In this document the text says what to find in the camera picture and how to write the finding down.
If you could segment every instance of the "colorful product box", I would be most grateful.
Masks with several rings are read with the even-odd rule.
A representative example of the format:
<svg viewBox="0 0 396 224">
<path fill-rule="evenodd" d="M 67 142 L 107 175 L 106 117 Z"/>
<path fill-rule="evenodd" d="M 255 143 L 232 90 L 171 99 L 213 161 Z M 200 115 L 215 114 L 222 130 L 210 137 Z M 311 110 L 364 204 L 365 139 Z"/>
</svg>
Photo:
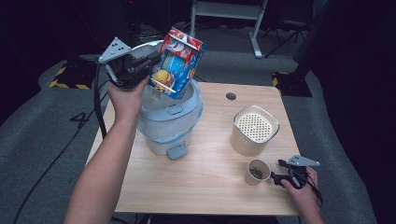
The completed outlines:
<svg viewBox="0 0 396 224">
<path fill-rule="evenodd" d="M 160 48 L 162 60 L 153 66 L 148 84 L 181 99 L 205 49 L 205 43 L 172 27 Z"/>
</svg>

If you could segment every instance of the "wooden table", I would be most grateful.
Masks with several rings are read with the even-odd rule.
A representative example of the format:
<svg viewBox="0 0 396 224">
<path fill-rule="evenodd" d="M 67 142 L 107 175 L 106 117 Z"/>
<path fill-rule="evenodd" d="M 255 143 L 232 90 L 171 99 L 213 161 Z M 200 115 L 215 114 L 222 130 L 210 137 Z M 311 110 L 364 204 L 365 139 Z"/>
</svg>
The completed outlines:
<svg viewBox="0 0 396 224">
<path fill-rule="evenodd" d="M 234 84 L 199 83 L 204 112 L 192 130 L 188 153 L 177 161 L 155 155 L 142 133 L 137 132 L 122 186 L 117 212 L 218 214 L 218 215 L 298 215 L 289 194 L 270 178 L 258 186 L 245 182 L 252 159 L 266 161 L 276 174 L 284 174 L 277 160 L 300 154 L 290 122 L 276 88 Z M 236 99 L 226 98 L 233 92 Z M 235 114 L 249 105 L 258 105 L 280 124 L 277 135 L 257 157 L 239 155 L 230 144 Z M 114 122 L 109 102 L 105 123 Z M 89 159 L 102 142 L 100 131 Z"/>
</svg>

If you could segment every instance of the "white container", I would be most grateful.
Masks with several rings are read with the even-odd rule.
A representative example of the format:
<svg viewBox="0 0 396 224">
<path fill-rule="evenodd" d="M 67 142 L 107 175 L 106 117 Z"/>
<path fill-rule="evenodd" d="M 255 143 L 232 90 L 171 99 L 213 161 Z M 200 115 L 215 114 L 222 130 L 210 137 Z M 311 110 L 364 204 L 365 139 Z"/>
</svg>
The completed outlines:
<svg viewBox="0 0 396 224">
<path fill-rule="evenodd" d="M 251 105 L 233 118 L 230 142 L 239 154 L 253 157 L 262 152 L 278 130 L 279 123 L 272 115 L 259 106 Z"/>
<path fill-rule="evenodd" d="M 147 85 L 142 94 L 142 109 L 137 129 L 146 137 L 148 147 L 157 155 L 167 155 L 176 160 L 187 153 L 191 131 L 198 122 L 204 103 L 198 83 L 191 80 L 180 100 L 160 94 Z"/>
</svg>

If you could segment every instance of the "brown cup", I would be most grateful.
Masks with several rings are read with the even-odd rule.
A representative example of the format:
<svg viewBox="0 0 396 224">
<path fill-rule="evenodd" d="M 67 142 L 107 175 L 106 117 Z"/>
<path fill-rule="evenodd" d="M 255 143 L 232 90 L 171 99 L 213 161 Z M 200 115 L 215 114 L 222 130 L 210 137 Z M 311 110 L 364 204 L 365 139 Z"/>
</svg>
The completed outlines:
<svg viewBox="0 0 396 224">
<path fill-rule="evenodd" d="M 259 185 L 262 181 L 267 180 L 271 175 L 271 169 L 261 160 L 252 160 L 247 165 L 245 173 L 245 181 L 251 185 Z"/>
</svg>

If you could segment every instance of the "person's right hand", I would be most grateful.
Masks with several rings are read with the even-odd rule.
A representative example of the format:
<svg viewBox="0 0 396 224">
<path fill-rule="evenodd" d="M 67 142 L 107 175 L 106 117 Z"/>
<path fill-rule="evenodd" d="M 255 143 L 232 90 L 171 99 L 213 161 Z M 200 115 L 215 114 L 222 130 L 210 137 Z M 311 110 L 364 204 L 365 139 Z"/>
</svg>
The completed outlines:
<svg viewBox="0 0 396 224">
<path fill-rule="evenodd" d="M 317 172 L 311 167 L 306 167 L 306 172 L 312 178 L 308 177 L 308 181 L 318 187 L 318 175 Z M 318 198 L 311 187 L 306 184 L 302 189 L 295 189 L 294 186 L 286 179 L 280 181 L 285 189 L 293 199 L 297 209 L 302 213 L 307 223 L 324 223 L 318 208 Z"/>
<path fill-rule="evenodd" d="M 146 77 L 133 89 L 120 89 L 110 84 L 107 91 L 114 106 L 116 121 L 131 122 L 136 119 L 142 106 L 142 92 L 148 81 L 149 77 Z"/>
</svg>

